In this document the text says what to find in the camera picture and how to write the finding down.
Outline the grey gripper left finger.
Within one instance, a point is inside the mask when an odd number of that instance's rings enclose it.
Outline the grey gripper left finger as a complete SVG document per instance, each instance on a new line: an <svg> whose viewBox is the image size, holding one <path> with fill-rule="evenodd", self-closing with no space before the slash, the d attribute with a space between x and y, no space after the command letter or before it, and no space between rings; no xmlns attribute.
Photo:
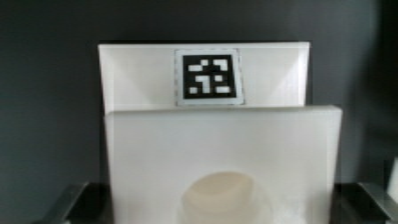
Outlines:
<svg viewBox="0 0 398 224"><path fill-rule="evenodd" d="M83 199L83 192L86 190L86 183L70 184L54 200L51 208L44 217L31 222L31 224L74 224L76 220L83 217L79 212L79 202Z"/></svg>

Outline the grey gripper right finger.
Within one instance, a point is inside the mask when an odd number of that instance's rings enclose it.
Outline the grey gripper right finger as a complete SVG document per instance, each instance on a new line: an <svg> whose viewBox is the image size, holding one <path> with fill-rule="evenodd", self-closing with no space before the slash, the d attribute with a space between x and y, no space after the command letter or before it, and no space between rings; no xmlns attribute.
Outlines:
<svg viewBox="0 0 398 224"><path fill-rule="evenodd" d="M376 184L335 185L333 224L398 224L398 203Z"/></svg>

